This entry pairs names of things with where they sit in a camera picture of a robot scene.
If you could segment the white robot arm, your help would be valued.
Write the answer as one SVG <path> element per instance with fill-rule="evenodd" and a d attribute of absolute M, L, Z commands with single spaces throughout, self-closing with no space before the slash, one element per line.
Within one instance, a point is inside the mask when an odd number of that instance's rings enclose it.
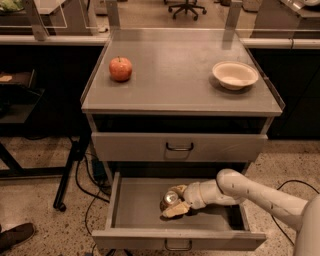
<path fill-rule="evenodd" d="M 215 179 L 177 185 L 160 203 L 162 216 L 173 218 L 208 205 L 236 205 L 249 200 L 296 231 L 293 256 L 320 256 L 320 195 L 307 201 L 254 182 L 233 169 Z"/>

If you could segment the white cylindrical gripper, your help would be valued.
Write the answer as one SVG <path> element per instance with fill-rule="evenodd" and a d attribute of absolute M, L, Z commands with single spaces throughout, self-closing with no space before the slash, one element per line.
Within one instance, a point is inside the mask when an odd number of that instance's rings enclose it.
<path fill-rule="evenodd" d="M 195 182 L 188 186 L 181 184 L 171 187 L 170 190 L 174 191 L 179 197 L 183 197 L 187 203 L 178 200 L 173 205 L 167 207 L 162 212 L 162 216 L 165 218 L 173 218 L 186 214 L 190 207 L 192 209 L 202 209 L 213 203 L 214 183 L 211 181 Z"/>

